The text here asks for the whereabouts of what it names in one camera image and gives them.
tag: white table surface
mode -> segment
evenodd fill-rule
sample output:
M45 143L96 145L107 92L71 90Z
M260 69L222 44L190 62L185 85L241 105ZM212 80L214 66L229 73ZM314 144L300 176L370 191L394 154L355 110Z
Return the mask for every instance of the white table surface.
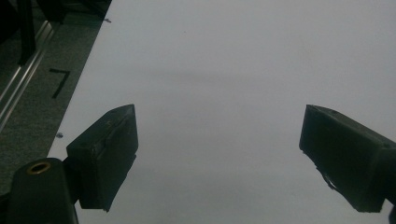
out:
M388 223L298 145L307 104L396 140L395 1L113 0L106 17L49 157L128 104L140 147L110 212L80 223Z

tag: gray carpet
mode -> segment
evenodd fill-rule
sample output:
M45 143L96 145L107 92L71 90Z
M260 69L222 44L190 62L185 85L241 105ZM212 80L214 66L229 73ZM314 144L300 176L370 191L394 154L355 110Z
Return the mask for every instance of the gray carpet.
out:
M47 53L0 133L0 195L10 190L12 176L19 167L47 156L101 23L93 15L69 13L49 43ZM19 59L16 47L2 47L0 51L12 55L9 61ZM7 60L0 58L0 63L6 64ZM11 63L0 67L3 79L14 70L13 66ZM56 98L54 93L60 89L64 74L51 69L70 74Z

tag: metal rail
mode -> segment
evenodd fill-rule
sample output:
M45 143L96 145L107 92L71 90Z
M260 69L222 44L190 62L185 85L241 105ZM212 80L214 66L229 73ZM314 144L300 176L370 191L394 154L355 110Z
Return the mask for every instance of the metal rail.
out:
M59 25L59 22L50 23L49 21L44 21L35 36L35 53L25 65L18 67L6 88L0 95L0 132L3 131L12 111L21 99L24 90L43 59L44 54L47 51L48 44L55 32L58 30Z

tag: black marking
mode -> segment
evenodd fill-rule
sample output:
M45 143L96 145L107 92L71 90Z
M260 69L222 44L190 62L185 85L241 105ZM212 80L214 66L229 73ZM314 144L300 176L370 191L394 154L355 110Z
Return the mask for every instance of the black marking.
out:
M64 83L69 78L70 71L63 71L63 70L58 70L58 69L54 69L54 68L51 68L49 71L51 73L63 73L64 74L64 78L62 79L61 83L59 84L58 89L52 95L52 98L56 99L56 97L58 97L59 93L61 92L62 88L64 87Z

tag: brass insert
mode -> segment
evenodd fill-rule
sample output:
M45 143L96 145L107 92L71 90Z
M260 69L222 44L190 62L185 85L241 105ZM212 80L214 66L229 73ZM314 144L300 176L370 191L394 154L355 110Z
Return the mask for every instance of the brass insert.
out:
M28 175L39 175L43 172L46 172L49 168L50 168L49 162L41 161L41 162L38 162L38 163L32 165L31 167L29 167L29 169L27 169L27 174Z

